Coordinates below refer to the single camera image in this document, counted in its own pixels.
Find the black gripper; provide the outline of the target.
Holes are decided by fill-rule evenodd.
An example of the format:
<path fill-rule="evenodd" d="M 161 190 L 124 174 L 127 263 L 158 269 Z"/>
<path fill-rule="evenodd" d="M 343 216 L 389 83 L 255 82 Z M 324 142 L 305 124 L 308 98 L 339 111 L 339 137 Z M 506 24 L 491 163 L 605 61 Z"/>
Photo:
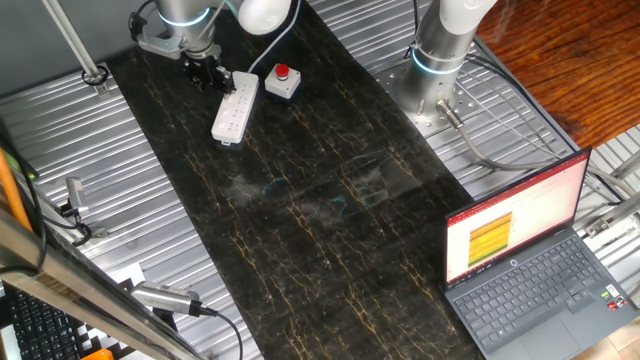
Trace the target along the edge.
<path fill-rule="evenodd" d="M 228 75 L 228 70 L 218 66 L 218 62 L 213 57 L 193 59 L 185 56 L 183 71 L 186 78 L 200 91 L 211 88 L 227 95 L 236 91 L 233 75 Z"/>

